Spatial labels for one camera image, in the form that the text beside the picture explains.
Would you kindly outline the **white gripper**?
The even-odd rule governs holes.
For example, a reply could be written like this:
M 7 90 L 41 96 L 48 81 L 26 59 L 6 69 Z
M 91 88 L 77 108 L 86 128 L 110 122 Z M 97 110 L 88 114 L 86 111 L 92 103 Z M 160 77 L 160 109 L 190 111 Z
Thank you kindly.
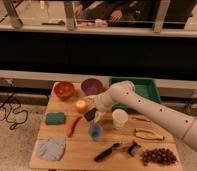
M 94 123 L 97 123 L 102 119 L 102 117 L 111 110 L 112 99 L 108 95 L 91 95 L 89 97 L 90 104 L 95 107 L 97 111 L 95 112 L 95 117 L 93 119 Z

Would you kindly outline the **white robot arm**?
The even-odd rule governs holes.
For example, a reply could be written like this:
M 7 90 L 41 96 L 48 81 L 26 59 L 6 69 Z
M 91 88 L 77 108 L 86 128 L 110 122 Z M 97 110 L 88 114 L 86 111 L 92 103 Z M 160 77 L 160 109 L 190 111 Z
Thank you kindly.
M 117 103 L 126 105 L 148 117 L 197 152 L 197 119 L 138 95 L 134 92 L 131 81 L 112 84 L 106 91 L 95 95 L 93 102 L 101 112 L 109 111 Z

